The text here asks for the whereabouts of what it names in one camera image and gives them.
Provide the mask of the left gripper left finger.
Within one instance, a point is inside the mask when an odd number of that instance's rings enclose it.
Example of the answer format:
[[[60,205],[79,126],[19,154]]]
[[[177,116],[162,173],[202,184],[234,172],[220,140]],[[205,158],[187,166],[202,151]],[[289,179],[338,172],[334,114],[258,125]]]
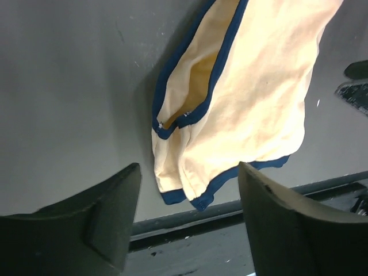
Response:
[[[132,163],[34,213],[1,217],[1,274],[121,275],[140,184]]]

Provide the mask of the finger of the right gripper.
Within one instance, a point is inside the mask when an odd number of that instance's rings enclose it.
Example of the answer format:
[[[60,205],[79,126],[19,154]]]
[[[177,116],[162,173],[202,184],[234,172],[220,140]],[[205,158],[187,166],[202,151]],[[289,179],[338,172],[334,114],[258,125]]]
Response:
[[[344,75],[348,79],[367,79],[368,60],[351,63],[345,70]]]
[[[337,88],[334,94],[367,116],[367,92],[367,82],[345,82]]]

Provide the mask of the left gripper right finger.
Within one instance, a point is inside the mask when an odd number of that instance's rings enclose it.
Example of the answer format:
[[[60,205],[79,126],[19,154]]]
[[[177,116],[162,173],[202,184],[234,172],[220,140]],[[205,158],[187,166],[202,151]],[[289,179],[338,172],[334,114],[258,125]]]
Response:
[[[367,275],[367,217],[323,205],[239,163],[256,275]]]

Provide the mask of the beige underwear navy trim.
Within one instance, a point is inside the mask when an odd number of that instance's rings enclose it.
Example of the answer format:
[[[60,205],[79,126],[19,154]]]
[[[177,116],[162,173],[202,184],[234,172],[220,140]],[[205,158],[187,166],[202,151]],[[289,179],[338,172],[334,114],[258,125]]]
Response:
[[[341,1],[207,1],[156,82],[154,174],[165,204],[199,211],[238,164],[282,167],[301,146],[305,97]]]

